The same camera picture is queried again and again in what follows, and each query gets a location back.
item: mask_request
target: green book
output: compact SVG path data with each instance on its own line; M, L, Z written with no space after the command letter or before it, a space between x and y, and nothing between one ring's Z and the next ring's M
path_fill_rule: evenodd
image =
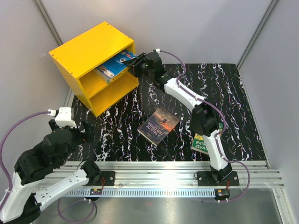
M219 130L220 131L223 130L223 124L222 123L219 123ZM194 136L194 140L193 140L191 149L209 155L209 153L207 152L207 149L206 149L206 144L205 144L204 139L202 138L201 135L196 134L196 133L195 133L195 136Z

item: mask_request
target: marble pattern surface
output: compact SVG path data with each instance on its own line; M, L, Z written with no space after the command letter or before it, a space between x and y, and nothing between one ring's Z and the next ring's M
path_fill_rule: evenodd
M230 160L266 160L242 81L235 64L186 64L181 82L204 97L212 97L225 116L227 130L221 141ZM180 64L165 68L178 74ZM156 89L142 77L139 86L95 117L76 97L74 119L87 119L95 126L95 142L78 147L70 161L208 161L207 155L191 150L191 112L174 97ZM175 129L158 145L152 145L137 128L159 107L180 119Z

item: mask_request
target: dark book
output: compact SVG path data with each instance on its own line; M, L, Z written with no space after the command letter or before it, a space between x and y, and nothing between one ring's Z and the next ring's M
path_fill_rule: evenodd
M178 124L178 117L164 108L157 109L137 130L157 146Z

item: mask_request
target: yellow shelf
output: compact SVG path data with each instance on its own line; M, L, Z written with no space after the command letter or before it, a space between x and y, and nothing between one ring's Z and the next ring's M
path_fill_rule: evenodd
M125 96L132 91L132 86L138 86L138 79L127 71L90 99L94 110L98 114L103 113L107 106L111 107L120 100L118 96Z
M94 70L124 49L135 53L134 41L103 22L49 53L74 94L99 116L138 86L138 79L128 69L110 84Z

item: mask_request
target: book cover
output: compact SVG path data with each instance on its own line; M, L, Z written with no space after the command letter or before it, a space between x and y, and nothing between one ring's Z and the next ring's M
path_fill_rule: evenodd
M98 66L96 71L99 73L102 79L104 79L107 83L110 83L114 77L116 77L127 67L125 64L123 64L123 62L131 60L134 57L136 57L136 55L133 53L123 50Z
M178 124L179 118L164 108L157 109L137 130L157 146Z
M223 130L223 124L222 123L219 123L219 130L220 131ZM201 135L198 135L197 133L195 133L191 149L209 155L209 153L207 152L207 149L206 149L206 144L205 144L204 139L202 138Z

